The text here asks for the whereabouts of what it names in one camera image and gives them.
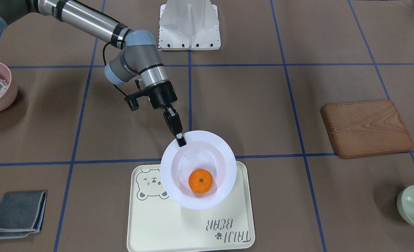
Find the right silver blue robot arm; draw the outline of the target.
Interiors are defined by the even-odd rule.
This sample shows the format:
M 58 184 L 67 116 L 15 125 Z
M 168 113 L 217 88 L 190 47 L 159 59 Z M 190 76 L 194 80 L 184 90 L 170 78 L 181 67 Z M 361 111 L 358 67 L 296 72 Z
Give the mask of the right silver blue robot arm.
M 138 91 L 124 96 L 130 109 L 138 110 L 138 98 L 147 97 L 153 109 L 163 111 L 176 143 L 180 147 L 186 145 L 180 116 L 172 106 L 177 95 L 152 33 L 131 30 L 122 22 L 77 0 L 0 0 L 0 31 L 30 13 L 52 16 L 120 49 L 114 59 L 105 62 L 105 77 L 119 86 L 138 76 L 140 79 L 135 82 Z

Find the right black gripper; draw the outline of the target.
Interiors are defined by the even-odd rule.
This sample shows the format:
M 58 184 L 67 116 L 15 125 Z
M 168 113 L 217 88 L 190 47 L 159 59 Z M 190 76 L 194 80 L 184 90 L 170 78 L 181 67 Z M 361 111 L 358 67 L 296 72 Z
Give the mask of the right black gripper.
M 173 108 L 172 103 L 177 101 L 177 95 L 170 81 L 159 83 L 147 88 L 149 100 L 152 107 L 163 110 L 163 117 L 170 132 L 175 135 L 179 147 L 187 144 L 183 135 L 183 126 L 178 112 Z

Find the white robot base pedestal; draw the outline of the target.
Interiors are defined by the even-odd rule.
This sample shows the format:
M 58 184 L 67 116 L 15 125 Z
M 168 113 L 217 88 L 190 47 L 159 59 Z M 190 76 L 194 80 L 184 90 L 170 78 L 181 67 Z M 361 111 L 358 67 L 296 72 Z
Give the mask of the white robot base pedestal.
M 169 0 L 160 6 L 159 14 L 160 50 L 221 48 L 218 7 L 210 0 Z

